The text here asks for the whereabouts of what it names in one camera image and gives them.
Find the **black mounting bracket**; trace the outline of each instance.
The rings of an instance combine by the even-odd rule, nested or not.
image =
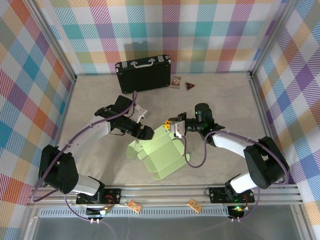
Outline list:
[[[102,205],[110,204],[110,199],[114,200],[114,204],[120,204],[121,189],[105,188],[103,196],[104,197],[102,197],[101,201],[98,204],[102,204]],[[93,202],[91,196],[83,193],[79,193],[76,198],[75,204],[76,205],[93,205],[93,204],[97,204],[97,202]]]
[[[241,210],[238,211],[235,209],[235,206],[228,206],[228,213],[229,213],[229,217],[230,219],[234,219],[234,218],[243,218],[243,216],[245,215],[245,211]]]
[[[245,203],[254,203],[255,196],[251,190],[244,191],[239,193],[234,197],[234,201],[228,200],[228,196],[225,192],[224,187],[210,187],[209,188],[209,197],[212,204],[245,204]]]

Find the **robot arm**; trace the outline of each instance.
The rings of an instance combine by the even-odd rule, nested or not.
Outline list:
[[[203,140],[208,133],[225,128],[215,123],[207,103],[197,104],[194,111],[195,118],[187,118],[187,113],[184,112],[177,117],[168,119],[164,126],[178,138],[184,137],[187,132],[197,132]],[[219,133],[210,135],[207,138],[207,143],[214,147],[227,149],[245,158],[248,172],[237,175],[225,183],[225,193],[230,201],[238,194],[256,187],[266,189],[285,175],[279,163],[257,144]],[[259,139],[258,143],[273,152],[289,171],[286,160],[272,138],[265,136]]]
[[[151,140],[154,131],[140,123],[141,118],[146,118],[148,111],[139,105],[134,106],[134,114],[131,117],[119,116],[110,121],[101,121],[125,111],[132,104],[132,100],[119,96],[114,105],[100,108],[90,122],[84,128],[90,127],[87,131],[78,136],[65,150],[58,161],[49,171],[44,182],[64,194],[75,192],[91,196],[93,202],[100,202],[104,197],[105,185],[92,177],[78,174],[76,163],[100,138],[110,133],[113,129],[119,129],[122,133],[141,140]],[[47,145],[42,150],[39,168],[39,177],[48,169],[53,159],[64,148],[67,142],[59,146]]]

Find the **plaid wall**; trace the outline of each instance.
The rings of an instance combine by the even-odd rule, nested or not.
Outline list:
[[[23,0],[0,0],[0,240],[15,240],[71,80]]]
[[[258,73],[276,143],[320,239],[320,0],[300,0]]]
[[[38,0],[80,74],[168,54],[173,73],[251,70],[286,0]]]

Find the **metal rail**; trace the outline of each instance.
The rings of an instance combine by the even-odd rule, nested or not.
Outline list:
[[[281,15],[277,19],[274,27],[272,29],[272,33],[270,34],[265,46],[262,49],[258,59],[255,62],[255,65],[252,69],[252,75],[256,75],[262,65],[265,63],[271,49],[275,45],[276,41],[278,40],[282,30],[284,29],[289,17],[291,16],[292,12],[294,11],[295,7],[297,6],[299,0],[288,0],[282,10]]]
[[[35,0],[24,0],[25,5],[28,7],[31,15],[34,17],[36,23],[38,24],[41,32],[45,36],[46,40],[48,41],[49,45],[51,46],[52,50],[54,51],[55,55],[59,59],[60,63],[62,64],[65,72],[68,74],[68,77],[73,81],[76,81],[76,72],[74,71],[73,67],[71,66],[65,52],[61,48],[59,41],[55,37],[54,32],[52,31],[49,23],[47,22],[46,18],[44,17],[37,1]]]
[[[257,83],[256,83],[256,78],[254,76],[251,76],[249,72],[247,72],[247,78],[248,78],[248,82],[249,82],[249,86],[251,88],[251,92],[252,92],[252,96],[260,117],[260,121],[261,121],[261,125],[263,127],[263,131],[264,134],[268,137],[271,137],[273,139],[275,139],[275,137],[272,134],[271,128],[270,128],[270,124],[267,118],[267,113],[266,110],[264,108],[261,96],[259,94],[259,90],[257,87]]]
[[[122,189],[121,200],[118,208],[126,207],[127,203],[132,200],[143,207],[184,207],[190,199],[195,200],[202,206],[235,206],[236,203],[210,203],[210,199],[205,195],[207,187],[224,187],[224,185],[124,185],[124,186],[107,186],[111,189]],[[51,187],[40,188],[35,198],[40,198],[54,190]],[[76,206],[77,195],[69,193],[67,199],[71,206]],[[261,189],[261,205],[299,205],[302,204],[297,185],[289,184],[284,186],[270,186],[268,189]],[[62,207],[66,203],[64,195],[61,192],[55,192],[39,203],[29,203],[28,206],[43,207]],[[100,207],[101,204],[90,205],[91,207]]]

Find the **aluminum frame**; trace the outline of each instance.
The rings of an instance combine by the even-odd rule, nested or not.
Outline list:
[[[303,204],[291,205],[293,219],[298,230],[301,240],[316,240],[316,235],[311,225],[311,222],[306,216],[306,209]]]
[[[41,32],[45,36],[49,45],[52,47],[53,52],[55,53],[55,55],[59,59],[60,63],[62,64],[64,70],[68,74],[68,77],[75,82],[76,78],[77,78],[77,74],[74,71],[73,67],[71,66],[65,52],[61,48],[59,41],[55,37],[55,34],[52,31],[49,23],[47,22],[46,18],[44,17],[37,1],[24,0],[24,3],[27,6],[27,8],[29,9],[31,15],[34,17],[37,25],[41,29]]]
[[[264,134],[268,137],[271,137],[272,139],[275,139],[272,134],[269,122],[268,122],[267,114],[266,114],[262,99],[259,95],[259,90],[258,90],[256,81],[255,81],[255,78],[253,78],[249,72],[247,72],[246,76],[247,76],[247,79],[248,79],[248,82],[249,82],[249,85],[251,88],[251,93],[252,93],[257,111],[259,113],[261,125],[264,130]]]
[[[295,7],[297,6],[299,0],[288,0],[285,3],[285,6],[277,19],[276,23],[274,24],[272,33],[268,37],[268,40],[265,44],[265,46],[262,49],[262,52],[260,53],[259,57],[257,58],[255,65],[252,68],[252,75],[256,75],[264,62],[266,61],[272,47],[278,40],[278,37],[280,36],[282,30],[284,29],[287,21],[289,20],[289,17],[291,16],[291,13],[294,11]]]
[[[140,205],[142,205],[142,207],[186,207],[190,199],[194,199],[203,207],[222,207],[237,205],[236,203],[210,203],[210,198],[205,195],[205,189],[207,187],[224,187],[224,185],[115,185],[107,186],[106,188],[122,189],[120,204],[114,206],[115,209],[127,208],[127,204],[130,200],[139,203]],[[37,199],[39,197],[42,197],[52,190],[54,190],[54,188],[52,187],[41,187],[36,193],[35,198]],[[68,203],[76,211],[83,210],[86,207],[86,205],[76,205],[77,195],[75,193],[69,193],[67,195],[67,199]],[[288,184],[284,186],[272,185],[267,189],[261,189],[259,205],[299,206],[302,203],[303,201],[296,184]],[[103,205],[93,204],[90,205],[90,207],[99,208],[103,207]],[[43,208],[63,208],[68,211],[64,200],[64,194],[58,191],[38,203],[29,202],[23,215],[21,231],[19,233],[18,239],[29,240],[33,238],[36,230],[36,225],[40,217],[40,212]],[[308,231],[301,230],[299,232],[305,234]]]
[[[54,140],[54,145],[57,145],[57,144],[60,142],[60,139],[61,139],[61,136],[62,136],[62,130],[64,129],[65,122],[66,122],[67,115],[68,115],[68,111],[69,111],[69,108],[70,108],[71,99],[72,99],[72,96],[73,96],[74,91],[75,91],[75,88],[76,88],[76,82],[77,82],[77,80],[75,79],[75,80],[71,83],[71,91],[70,91],[68,100],[66,101],[67,104],[66,104],[66,107],[65,107],[65,109],[64,109],[64,112],[63,112],[63,114],[62,114],[62,116],[63,116],[63,117],[62,117],[62,122],[61,122],[61,125],[60,125],[59,128],[58,128],[57,135],[56,135],[56,139]]]

